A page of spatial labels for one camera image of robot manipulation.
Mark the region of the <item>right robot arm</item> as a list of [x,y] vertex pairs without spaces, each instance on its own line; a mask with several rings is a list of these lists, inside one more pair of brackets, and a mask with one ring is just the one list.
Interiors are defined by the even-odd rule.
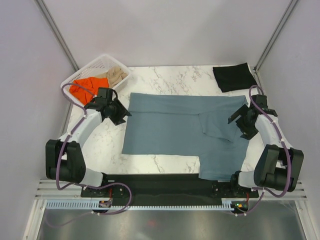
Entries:
[[252,171],[236,171],[230,179],[229,191],[235,197],[247,189],[279,191],[278,197],[293,192],[298,183],[304,154],[285,138],[279,126],[278,115],[267,105],[267,97],[256,94],[250,105],[243,105],[228,118],[235,122],[242,138],[251,140],[260,134],[264,150]]

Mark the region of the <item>blue t shirt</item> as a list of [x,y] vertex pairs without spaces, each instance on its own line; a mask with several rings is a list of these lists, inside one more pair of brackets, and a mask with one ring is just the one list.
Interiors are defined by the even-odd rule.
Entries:
[[229,117],[245,96],[131,93],[122,153],[198,157],[199,178],[228,181],[242,168],[249,141]]

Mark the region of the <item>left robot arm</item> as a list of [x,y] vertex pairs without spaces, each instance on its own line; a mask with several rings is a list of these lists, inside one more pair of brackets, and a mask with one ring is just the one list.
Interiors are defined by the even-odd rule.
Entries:
[[55,180],[58,190],[74,184],[92,188],[95,194],[104,197],[109,193],[110,185],[103,180],[102,172],[86,166],[82,147],[105,119],[118,126],[124,124],[125,117],[131,116],[131,113],[120,102],[118,93],[112,88],[100,87],[97,95],[84,106],[74,101],[72,103],[83,110],[83,115],[69,132],[46,143],[46,177]]

